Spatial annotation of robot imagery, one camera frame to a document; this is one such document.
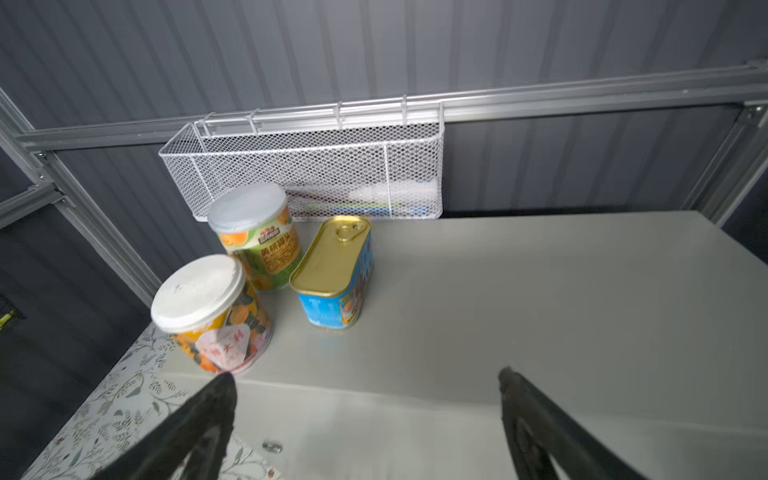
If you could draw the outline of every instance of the blue can label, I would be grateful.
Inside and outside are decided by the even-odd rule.
[[[299,300],[310,323],[329,329],[345,329],[352,325],[360,312],[362,294],[366,290],[372,268],[373,254],[369,234],[355,265],[352,282],[344,293],[333,298],[299,294]]]

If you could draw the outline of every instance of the canned luncheon meat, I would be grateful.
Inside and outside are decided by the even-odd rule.
[[[320,227],[290,285],[310,323],[345,329],[357,320],[372,268],[371,223],[334,217]]]
[[[203,370],[239,373],[269,345],[272,323],[240,262],[209,255],[181,267],[154,296],[152,321]]]
[[[278,290],[302,258],[288,198],[278,184],[251,184],[210,206],[208,225],[236,257],[257,290]]]

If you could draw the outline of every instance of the plastic lid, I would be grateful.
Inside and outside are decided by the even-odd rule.
[[[152,321],[167,333],[200,328],[227,311],[240,295],[245,272],[227,255],[209,255],[168,277],[152,300]]]
[[[288,197],[278,184],[251,184],[226,192],[210,206],[208,225],[225,235],[252,230],[280,215]]]

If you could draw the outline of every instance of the metal rail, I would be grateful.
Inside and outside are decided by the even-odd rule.
[[[725,226],[752,187],[768,170],[768,108],[757,105],[746,109],[751,124],[749,139],[732,147],[725,159],[728,168],[713,182],[696,205],[697,209],[718,227]]]
[[[49,186],[55,186],[59,190],[56,192],[58,195],[66,195],[66,204],[55,204],[59,212],[85,237],[141,301],[150,306],[154,293],[160,287],[160,279],[55,154],[31,154],[13,137],[12,132],[17,127],[26,131],[33,130],[33,127],[2,90],[0,111],[15,112],[13,115],[0,115],[0,148],[39,187],[48,189]],[[14,124],[8,124],[9,118]],[[29,197],[23,198],[23,202],[18,199],[14,206],[16,211],[26,209],[27,213],[31,213],[31,209],[42,198],[42,194],[30,194]]]
[[[710,161],[696,180],[694,187],[690,189],[687,197],[680,205],[681,210],[691,210],[704,199],[707,190],[712,188],[717,175],[723,171],[723,166],[728,161],[733,149],[744,140],[744,136],[750,129],[747,122],[744,121],[750,115],[750,109],[754,107],[745,107],[737,120],[731,125],[728,134],[725,136],[720,146],[715,151]]]
[[[424,121],[442,104],[446,122],[488,121],[609,111],[692,107],[768,101],[764,61],[726,68],[493,88],[448,94],[345,101],[208,114],[212,134],[246,134],[293,128],[335,128]],[[49,128],[16,134],[28,151],[56,151],[130,144],[164,143],[200,115]]]
[[[64,195],[56,190],[56,186],[52,182],[29,187],[19,195],[0,202],[0,228],[7,227],[16,220],[20,220],[63,198]]]

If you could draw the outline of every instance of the floral patterned surface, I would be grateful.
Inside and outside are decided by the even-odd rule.
[[[22,478],[85,480],[148,434],[187,398],[154,374],[175,348],[176,342],[149,325]],[[173,478],[180,474],[179,469]],[[269,480],[280,473],[232,435],[219,478]]]

